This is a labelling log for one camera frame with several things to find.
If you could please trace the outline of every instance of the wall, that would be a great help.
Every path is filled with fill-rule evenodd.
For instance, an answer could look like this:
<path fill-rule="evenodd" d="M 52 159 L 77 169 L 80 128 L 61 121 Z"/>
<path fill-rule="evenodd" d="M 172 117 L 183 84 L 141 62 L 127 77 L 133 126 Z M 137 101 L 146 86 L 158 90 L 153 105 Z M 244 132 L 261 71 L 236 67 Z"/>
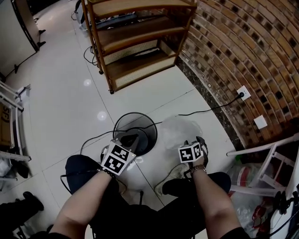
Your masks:
<path fill-rule="evenodd" d="M 181 57 L 227 107 L 247 146 L 285 137 L 299 105 L 299 12 L 287 0 L 199 0 Z M 267 127 L 253 119 L 263 115 Z"/>

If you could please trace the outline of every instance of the cardboard box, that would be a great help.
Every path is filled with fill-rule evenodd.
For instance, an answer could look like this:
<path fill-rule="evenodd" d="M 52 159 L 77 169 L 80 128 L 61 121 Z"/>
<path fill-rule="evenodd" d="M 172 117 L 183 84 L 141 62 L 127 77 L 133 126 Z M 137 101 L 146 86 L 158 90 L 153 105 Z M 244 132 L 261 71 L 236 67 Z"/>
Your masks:
<path fill-rule="evenodd" d="M 0 146 L 11 146 L 10 109 L 0 103 Z"/>

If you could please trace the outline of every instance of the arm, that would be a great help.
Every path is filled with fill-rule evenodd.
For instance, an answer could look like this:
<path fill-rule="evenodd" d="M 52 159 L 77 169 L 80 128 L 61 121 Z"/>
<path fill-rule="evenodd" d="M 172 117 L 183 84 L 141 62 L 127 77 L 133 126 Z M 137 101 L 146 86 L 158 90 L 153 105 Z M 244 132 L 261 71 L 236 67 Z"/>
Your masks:
<path fill-rule="evenodd" d="M 226 192 L 204 170 L 195 171 L 193 179 L 199 204 L 205 214 L 209 239 L 220 239 L 229 231 L 241 227 Z"/>
<path fill-rule="evenodd" d="M 84 239 L 86 227 L 97 212 L 110 180 L 111 176 L 104 171 L 93 176 L 66 201 L 50 232 Z"/>

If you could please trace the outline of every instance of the wall socket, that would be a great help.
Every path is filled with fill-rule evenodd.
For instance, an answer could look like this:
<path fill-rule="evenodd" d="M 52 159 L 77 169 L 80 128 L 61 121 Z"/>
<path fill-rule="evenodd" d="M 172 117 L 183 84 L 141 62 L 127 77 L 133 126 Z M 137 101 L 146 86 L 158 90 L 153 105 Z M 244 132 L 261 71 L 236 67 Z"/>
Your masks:
<path fill-rule="evenodd" d="M 251 96 L 251 94 L 249 93 L 249 91 L 247 90 L 247 88 L 244 85 L 240 89 L 238 89 L 237 92 L 238 92 L 238 94 L 240 94 L 241 92 L 244 93 L 244 96 L 241 98 L 241 100 L 243 100 L 243 101 Z"/>

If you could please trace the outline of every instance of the sleeve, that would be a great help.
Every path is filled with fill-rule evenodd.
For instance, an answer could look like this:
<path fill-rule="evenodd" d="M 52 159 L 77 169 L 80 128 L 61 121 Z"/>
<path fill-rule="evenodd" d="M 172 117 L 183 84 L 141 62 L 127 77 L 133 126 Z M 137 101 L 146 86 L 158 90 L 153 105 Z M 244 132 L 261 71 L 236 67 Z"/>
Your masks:
<path fill-rule="evenodd" d="M 59 233 L 50 233 L 48 234 L 46 239 L 70 239 L 70 238 Z"/>
<path fill-rule="evenodd" d="M 230 232 L 226 233 L 223 237 L 221 237 L 221 239 L 232 239 L 232 238 L 250 239 L 249 235 L 241 227 L 235 228 Z"/>

